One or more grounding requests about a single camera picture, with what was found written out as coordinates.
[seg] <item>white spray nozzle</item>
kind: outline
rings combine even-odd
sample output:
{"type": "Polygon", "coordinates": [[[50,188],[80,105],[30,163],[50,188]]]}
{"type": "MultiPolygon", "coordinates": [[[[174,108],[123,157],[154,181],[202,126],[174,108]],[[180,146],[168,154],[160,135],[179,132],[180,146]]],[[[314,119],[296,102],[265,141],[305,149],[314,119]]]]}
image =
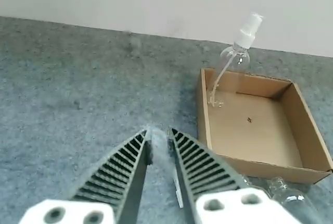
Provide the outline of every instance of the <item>white spray nozzle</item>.
{"type": "Polygon", "coordinates": [[[239,30],[239,36],[235,43],[242,48],[249,49],[255,39],[255,34],[260,27],[263,17],[257,13],[252,13],[248,21],[239,30]]]}

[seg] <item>gray carpet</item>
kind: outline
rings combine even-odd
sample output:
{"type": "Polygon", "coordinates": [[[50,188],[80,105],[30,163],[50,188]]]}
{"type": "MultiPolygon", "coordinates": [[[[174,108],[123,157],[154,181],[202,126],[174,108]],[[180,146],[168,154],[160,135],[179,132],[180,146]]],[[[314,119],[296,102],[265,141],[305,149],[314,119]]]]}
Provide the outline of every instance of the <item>gray carpet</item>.
{"type": "MultiPolygon", "coordinates": [[[[66,198],[117,144],[151,124],[197,135],[199,69],[225,44],[0,18],[0,219],[66,198]]],[[[297,82],[332,154],[333,59],[251,49],[250,72],[297,82]]],[[[333,177],[300,186],[333,219],[333,177]]],[[[149,167],[138,223],[184,223],[168,174],[149,167]]]]}

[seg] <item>gripper jaw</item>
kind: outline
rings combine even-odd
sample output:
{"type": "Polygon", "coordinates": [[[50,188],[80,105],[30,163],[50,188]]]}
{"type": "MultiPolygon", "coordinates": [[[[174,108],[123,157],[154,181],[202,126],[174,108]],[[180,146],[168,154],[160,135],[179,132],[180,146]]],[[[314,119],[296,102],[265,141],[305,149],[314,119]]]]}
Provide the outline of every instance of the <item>gripper jaw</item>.
{"type": "Polygon", "coordinates": [[[113,208],[116,223],[136,223],[146,169],[151,163],[146,132],[142,130],[116,147],[70,200],[107,203],[113,208]]]}
{"type": "Polygon", "coordinates": [[[242,175],[192,136],[176,129],[169,135],[188,223],[195,223],[200,196],[248,187],[242,175]]]}

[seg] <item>cardboard box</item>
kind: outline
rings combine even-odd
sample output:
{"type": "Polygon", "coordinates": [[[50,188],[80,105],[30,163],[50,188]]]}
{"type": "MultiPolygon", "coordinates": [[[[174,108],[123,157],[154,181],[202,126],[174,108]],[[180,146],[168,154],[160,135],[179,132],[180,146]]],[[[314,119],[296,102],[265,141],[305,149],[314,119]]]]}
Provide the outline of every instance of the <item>cardboard box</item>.
{"type": "Polygon", "coordinates": [[[239,173],[290,182],[316,183],[330,175],[333,162],[295,83],[246,74],[237,93],[228,93],[237,73],[219,82],[208,105],[212,69],[200,71],[197,94],[198,139],[239,173]]]}

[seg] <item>clear glass bottle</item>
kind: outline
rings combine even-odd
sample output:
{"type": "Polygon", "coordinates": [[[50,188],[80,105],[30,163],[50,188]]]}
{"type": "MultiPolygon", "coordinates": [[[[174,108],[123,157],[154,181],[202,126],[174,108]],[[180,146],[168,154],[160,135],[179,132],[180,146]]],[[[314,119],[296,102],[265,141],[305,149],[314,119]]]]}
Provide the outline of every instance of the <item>clear glass bottle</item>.
{"type": "Polygon", "coordinates": [[[215,93],[222,75],[226,71],[235,72],[232,79],[228,79],[228,84],[224,92],[236,93],[239,88],[241,77],[245,74],[250,64],[248,49],[252,45],[255,34],[262,22],[262,16],[253,13],[248,22],[240,29],[234,45],[226,48],[220,54],[219,64],[214,70],[214,74],[208,86],[209,103],[214,107],[222,106],[223,102],[216,100],[215,93]]]}
{"type": "Polygon", "coordinates": [[[222,106],[223,104],[222,101],[215,99],[215,93],[224,72],[236,72],[233,80],[229,81],[227,90],[225,90],[226,92],[236,93],[239,88],[241,77],[243,74],[245,74],[250,64],[250,55],[247,49],[242,48],[237,43],[234,43],[233,46],[223,50],[220,57],[220,62],[214,71],[214,75],[211,78],[210,86],[208,89],[210,93],[209,102],[212,106],[222,106]]]}
{"type": "Polygon", "coordinates": [[[268,182],[272,199],[279,202],[302,224],[321,224],[321,217],[310,199],[297,189],[290,188],[281,177],[268,182]]]}

